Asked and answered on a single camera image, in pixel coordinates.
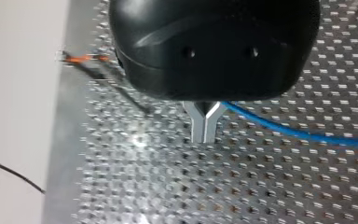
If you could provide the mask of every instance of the blue cable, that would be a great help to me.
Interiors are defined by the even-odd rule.
[[[247,119],[255,121],[255,122],[269,128],[271,130],[279,132],[279,133],[293,135],[295,137],[308,139],[311,141],[358,147],[358,138],[334,137],[334,136],[326,136],[326,135],[317,134],[317,133],[308,133],[308,132],[285,127],[279,123],[275,123],[275,122],[272,122],[267,119],[262,119],[262,118],[258,117],[256,114],[253,114],[253,113],[251,113],[237,105],[234,105],[230,102],[222,102],[222,104],[225,105],[228,109],[230,109],[238,114],[243,115]]]

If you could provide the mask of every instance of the black wire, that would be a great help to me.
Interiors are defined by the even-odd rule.
[[[36,183],[32,182],[31,180],[29,180],[27,177],[7,168],[6,166],[0,164],[0,169],[12,174],[12,175],[15,175],[16,177],[24,180],[25,182],[27,182],[29,185],[31,185],[32,187],[34,187],[34,189],[37,189],[39,190],[41,193],[45,194],[45,191],[43,189],[41,189],[39,186],[36,185]]]

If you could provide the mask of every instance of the metal table surface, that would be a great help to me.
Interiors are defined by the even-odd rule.
[[[65,49],[112,54],[107,4],[72,1]],[[240,105],[358,137],[358,0],[322,0],[322,13],[296,87]],[[63,68],[43,223],[358,223],[358,149],[288,137],[229,111],[215,144],[192,144],[180,103],[127,89],[153,118]]]

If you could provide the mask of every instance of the wire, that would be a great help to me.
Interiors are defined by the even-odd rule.
[[[276,132],[284,133],[287,135],[293,135],[295,137],[308,139],[311,141],[358,147],[358,138],[335,137],[335,136],[326,136],[326,135],[317,134],[317,133],[304,132],[304,131],[285,127],[279,123],[275,123],[275,122],[272,122],[267,119],[260,118],[256,114],[253,114],[253,113],[251,113],[237,105],[234,105],[230,102],[222,102],[222,104],[225,105],[228,109],[230,109],[234,112],[237,112],[238,114],[243,115],[247,119],[258,122],[259,124],[269,128],[271,130],[274,130]]]
[[[121,94],[122,97],[124,97],[128,102],[130,102],[132,105],[134,105],[138,110],[143,112],[145,115],[150,114],[149,108],[136,102],[135,99],[133,99],[124,89],[122,89],[120,87],[112,86],[108,82],[103,82],[103,81],[107,80],[107,78],[104,76],[104,74],[94,72],[94,71],[92,71],[92,69],[88,68],[85,64],[83,64],[83,62],[85,62],[86,60],[90,60],[91,56],[86,55],[86,56],[82,56],[80,58],[76,58],[76,57],[73,57],[71,54],[69,54],[66,51],[62,52],[62,56],[64,57],[64,59],[62,60],[63,62],[71,64],[74,68],[76,68],[79,71],[82,71],[83,73],[88,75],[90,78],[92,78],[96,82],[98,82],[100,85],[109,86],[109,87],[114,88],[119,94]],[[104,58],[104,56],[95,56],[95,57],[97,57],[97,59],[100,62],[107,61],[107,59]]]
[[[34,189],[37,189],[37,190],[39,190],[42,194],[45,194],[45,191],[44,191],[43,189],[41,189],[39,186],[36,185],[36,183],[34,183],[34,182],[32,182],[31,180],[29,180],[27,177],[25,177],[25,176],[23,176],[23,175],[21,175],[21,174],[15,172],[15,171],[13,171],[13,170],[7,168],[6,166],[4,166],[4,165],[2,165],[2,164],[0,164],[0,169],[2,169],[2,170],[4,170],[4,171],[6,171],[6,172],[8,172],[8,173],[10,173],[10,174],[12,174],[12,175],[18,177],[18,178],[20,178],[20,179],[22,179],[22,180],[24,180],[24,181],[27,182],[29,185],[31,185],[32,187],[34,187]]]

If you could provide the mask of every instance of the perforated metal plate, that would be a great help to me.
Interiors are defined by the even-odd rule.
[[[107,4],[97,6],[95,48],[112,55]],[[296,87],[240,105],[293,128],[358,137],[358,1],[323,0],[322,13]],[[74,222],[358,223],[358,149],[288,137],[230,112],[214,145],[194,145],[179,103],[128,91],[154,115],[89,84]]]

